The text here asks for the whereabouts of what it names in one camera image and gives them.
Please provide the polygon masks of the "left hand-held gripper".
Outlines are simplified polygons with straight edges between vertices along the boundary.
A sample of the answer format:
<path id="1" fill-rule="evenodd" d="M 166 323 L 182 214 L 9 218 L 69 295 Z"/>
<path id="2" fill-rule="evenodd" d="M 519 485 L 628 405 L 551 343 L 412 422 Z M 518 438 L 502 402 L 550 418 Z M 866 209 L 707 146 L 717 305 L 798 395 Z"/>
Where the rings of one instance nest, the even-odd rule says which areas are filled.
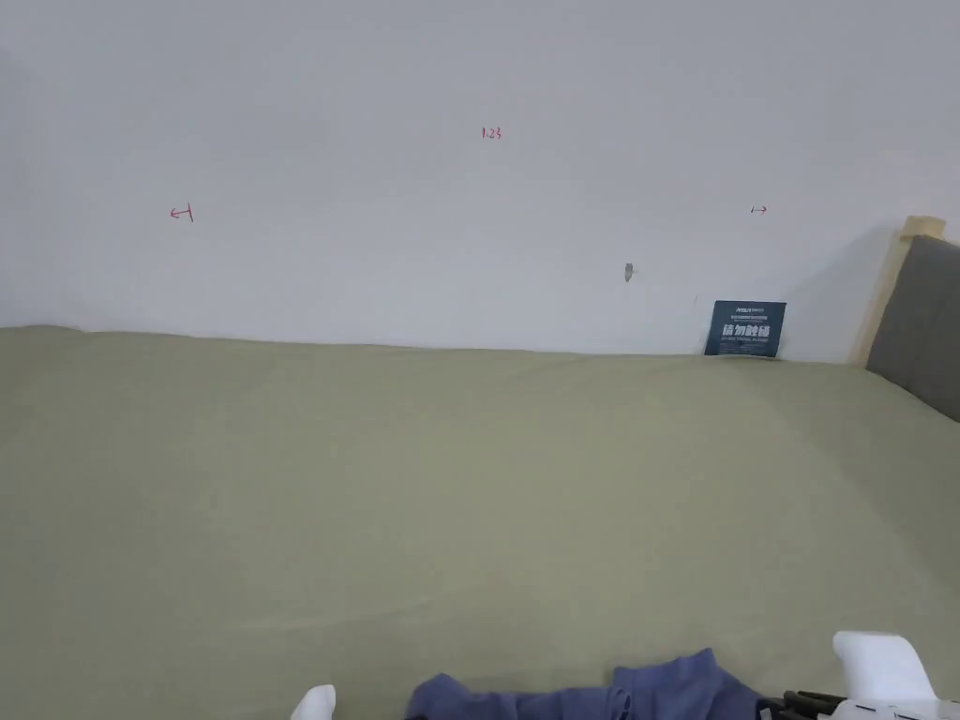
<path id="1" fill-rule="evenodd" d="M 299 699 L 291 720 L 333 720 L 337 706 L 337 693 L 333 684 L 323 684 L 310 688 Z"/>

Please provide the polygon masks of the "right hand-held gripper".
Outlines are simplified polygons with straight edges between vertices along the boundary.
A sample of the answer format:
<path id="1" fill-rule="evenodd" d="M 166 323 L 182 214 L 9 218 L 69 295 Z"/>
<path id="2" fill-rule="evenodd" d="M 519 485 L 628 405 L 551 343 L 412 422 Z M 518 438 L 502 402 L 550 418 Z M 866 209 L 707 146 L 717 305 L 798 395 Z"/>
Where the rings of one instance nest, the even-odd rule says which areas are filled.
<path id="1" fill-rule="evenodd" d="M 939 698 L 904 637 L 840 631 L 832 648 L 843 666 L 847 697 L 786 691 L 772 697 L 772 719 L 939 718 Z"/>

